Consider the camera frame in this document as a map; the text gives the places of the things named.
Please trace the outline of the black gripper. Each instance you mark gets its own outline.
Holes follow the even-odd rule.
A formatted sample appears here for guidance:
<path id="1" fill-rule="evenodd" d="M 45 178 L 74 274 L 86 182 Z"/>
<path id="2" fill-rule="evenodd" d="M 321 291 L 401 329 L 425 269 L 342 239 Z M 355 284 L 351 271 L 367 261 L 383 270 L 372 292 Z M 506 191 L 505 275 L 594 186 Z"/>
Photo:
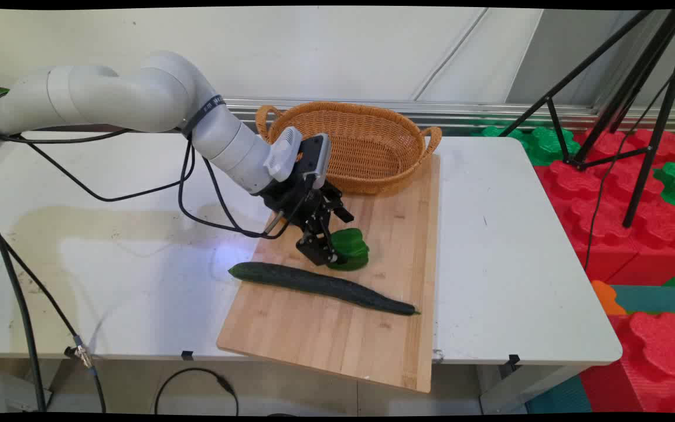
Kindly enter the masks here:
<path id="1" fill-rule="evenodd" d="M 296 247 L 316 266 L 341 262 L 341 254 L 332 243 L 329 223 L 330 212 L 344 223 L 354 220 L 341 200 L 342 195 L 328 180 L 317 189 L 314 175 L 292 175 L 284 182 L 273 181 L 259 194 L 272 211 L 282 212 L 285 218 L 292 217 L 290 223 L 302 230 Z"/>

